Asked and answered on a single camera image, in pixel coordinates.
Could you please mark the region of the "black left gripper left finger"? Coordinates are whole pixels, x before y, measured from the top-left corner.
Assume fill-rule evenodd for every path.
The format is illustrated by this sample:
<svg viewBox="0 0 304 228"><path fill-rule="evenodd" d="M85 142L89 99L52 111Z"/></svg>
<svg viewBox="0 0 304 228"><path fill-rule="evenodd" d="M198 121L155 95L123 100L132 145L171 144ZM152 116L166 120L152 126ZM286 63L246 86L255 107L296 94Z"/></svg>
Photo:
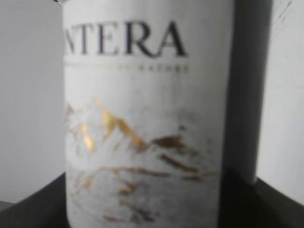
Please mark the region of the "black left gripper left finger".
<svg viewBox="0 0 304 228"><path fill-rule="evenodd" d="M0 213L2 228L67 228L66 174Z"/></svg>

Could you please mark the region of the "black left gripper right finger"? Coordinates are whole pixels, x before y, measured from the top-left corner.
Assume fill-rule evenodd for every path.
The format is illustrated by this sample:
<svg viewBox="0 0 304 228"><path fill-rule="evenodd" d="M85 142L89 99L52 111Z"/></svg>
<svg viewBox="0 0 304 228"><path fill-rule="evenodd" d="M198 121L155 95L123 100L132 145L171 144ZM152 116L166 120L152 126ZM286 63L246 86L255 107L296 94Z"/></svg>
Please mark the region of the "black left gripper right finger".
<svg viewBox="0 0 304 228"><path fill-rule="evenodd" d="M221 180L219 228L302 228L304 207L261 179L247 183L233 169Z"/></svg>

